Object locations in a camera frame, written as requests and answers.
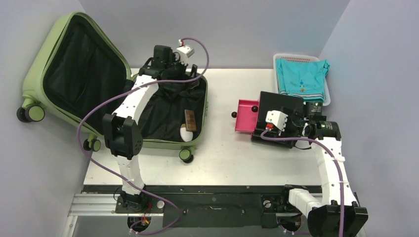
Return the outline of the teal garment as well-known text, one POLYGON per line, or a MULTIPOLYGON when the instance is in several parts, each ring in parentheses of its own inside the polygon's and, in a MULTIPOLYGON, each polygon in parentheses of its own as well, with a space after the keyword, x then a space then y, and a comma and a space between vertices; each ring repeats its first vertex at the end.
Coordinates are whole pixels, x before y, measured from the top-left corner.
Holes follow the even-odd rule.
POLYGON ((299 97, 306 102, 323 103, 326 97, 324 83, 329 67, 328 60, 293 62, 283 58, 276 59, 278 93, 299 97))

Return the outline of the black and pink storage organizer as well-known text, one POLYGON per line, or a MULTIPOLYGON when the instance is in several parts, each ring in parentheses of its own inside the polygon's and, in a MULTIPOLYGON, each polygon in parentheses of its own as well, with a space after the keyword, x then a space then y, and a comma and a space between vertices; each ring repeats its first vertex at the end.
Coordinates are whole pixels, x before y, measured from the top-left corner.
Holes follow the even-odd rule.
POLYGON ((265 118, 268 112, 280 111, 288 116, 284 131, 272 126, 271 131, 265 136, 297 137, 299 122, 304 119, 303 107, 304 100, 301 98, 262 91, 257 100, 240 99, 237 110, 232 112, 231 116, 236 120, 235 131, 250 134, 252 142, 291 149, 296 141, 268 141, 262 139, 260 135, 266 129, 265 118))

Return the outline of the white perforated plastic basket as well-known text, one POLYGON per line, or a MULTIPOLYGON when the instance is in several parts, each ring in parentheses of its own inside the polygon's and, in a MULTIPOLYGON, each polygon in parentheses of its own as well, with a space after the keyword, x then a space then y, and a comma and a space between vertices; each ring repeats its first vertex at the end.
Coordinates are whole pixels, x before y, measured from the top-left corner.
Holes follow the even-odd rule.
MULTIPOLYGON (((277 82, 277 90, 279 90, 279 83, 277 81, 277 75, 276 75, 276 69, 275 69, 275 62, 276 59, 286 59, 289 61, 293 61, 293 62, 316 62, 316 61, 321 61, 319 58, 314 57, 314 56, 308 56, 308 55, 301 55, 301 54, 290 54, 290 53, 277 53, 273 56, 273 69, 274 69, 274 75, 276 77, 276 82, 277 82)), ((323 102, 324 106, 328 106, 331 103, 331 98, 330 98, 330 93, 329 93, 329 89, 328 89, 328 85, 327 85, 327 81, 325 81, 324 83, 325 86, 325 101, 323 102)))

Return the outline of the white brown cosmetic palette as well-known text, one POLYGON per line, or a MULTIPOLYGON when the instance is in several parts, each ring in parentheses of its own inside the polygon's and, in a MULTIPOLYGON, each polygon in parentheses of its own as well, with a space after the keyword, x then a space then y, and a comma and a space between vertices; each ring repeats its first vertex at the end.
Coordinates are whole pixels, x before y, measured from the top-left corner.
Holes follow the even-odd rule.
POLYGON ((192 110, 184 110, 185 121, 180 127, 180 137, 184 142, 193 140, 194 132, 197 131, 195 114, 192 110))

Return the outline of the green hard-shell suitcase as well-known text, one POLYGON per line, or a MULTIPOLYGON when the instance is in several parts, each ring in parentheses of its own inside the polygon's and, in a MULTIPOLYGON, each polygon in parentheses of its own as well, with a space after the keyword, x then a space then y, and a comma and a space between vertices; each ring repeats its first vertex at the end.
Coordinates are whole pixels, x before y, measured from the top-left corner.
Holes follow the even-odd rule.
MULTIPOLYGON (((137 74, 90 16, 70 13, 54 23, 32 63, 16 116, 31 123, 42 121, 46 113, 54 114, 80 126, 88 134, 83 149, 97 152, 105 146, 104 115, 134 92, 137 74)), ((179 150, 184 163, 194 158, 207 110, 208 82, 197 74, 189 80, 156 81, 158 91, 137 121, 145 147, 179 150), (197 131, 190 142, 184 142, 179 132, 184 110, 192 110, 196 119, 197 131)))

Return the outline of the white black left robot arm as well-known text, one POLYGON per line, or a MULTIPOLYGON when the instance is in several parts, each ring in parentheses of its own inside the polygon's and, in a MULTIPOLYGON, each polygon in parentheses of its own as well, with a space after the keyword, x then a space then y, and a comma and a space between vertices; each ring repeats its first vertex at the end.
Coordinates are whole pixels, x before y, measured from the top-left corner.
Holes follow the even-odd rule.
POLYGON ((175 50, 168 46, 156 45, 153 56, 134 77, 134 92, 102 119, 105 145, 116 157, 120 173, 124 177, 122 203, 134 212, 144 211, 148 204, 148 197, 143 192, 145 183, 141 178, 138 162, 143 138, 137 121, 152 95, 158 91, 156 81, 189 79, 185 71, 188 59, 193 54, 193 47, 184 43, 175 50))

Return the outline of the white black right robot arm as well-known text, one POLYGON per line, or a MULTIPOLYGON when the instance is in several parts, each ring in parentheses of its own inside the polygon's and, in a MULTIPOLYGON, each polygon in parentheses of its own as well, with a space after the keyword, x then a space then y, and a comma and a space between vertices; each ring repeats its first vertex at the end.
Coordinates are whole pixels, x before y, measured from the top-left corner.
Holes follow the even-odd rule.
POLYGON ((360 237, 368 220, 350 187, 342 155, 342 136, 336 122, 327 121, 320 102, 304 104, 304 126, 300 139, 313 151, 321 179, 322 198, 318 200, 307 188, 288 185, 279 196, 285 211, 298 210, 307 220, 313 237, 360 237))

